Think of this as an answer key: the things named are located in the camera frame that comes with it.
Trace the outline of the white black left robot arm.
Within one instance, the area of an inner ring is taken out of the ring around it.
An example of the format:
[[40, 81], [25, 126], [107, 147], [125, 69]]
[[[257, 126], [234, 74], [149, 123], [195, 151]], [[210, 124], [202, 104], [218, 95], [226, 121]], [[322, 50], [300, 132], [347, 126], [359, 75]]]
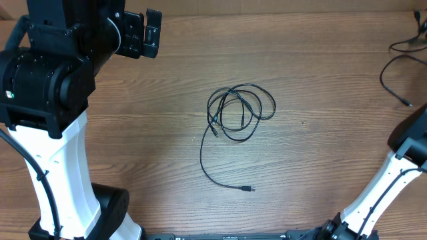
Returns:
[[124, 1], [27, 0], [1, 52], [1, 137], [26, 161], [40, 208], [31, 239], [145, 239], [126, 189], [93, 183], [89, 96], [113, 56], [154, 58], [162, 14]]

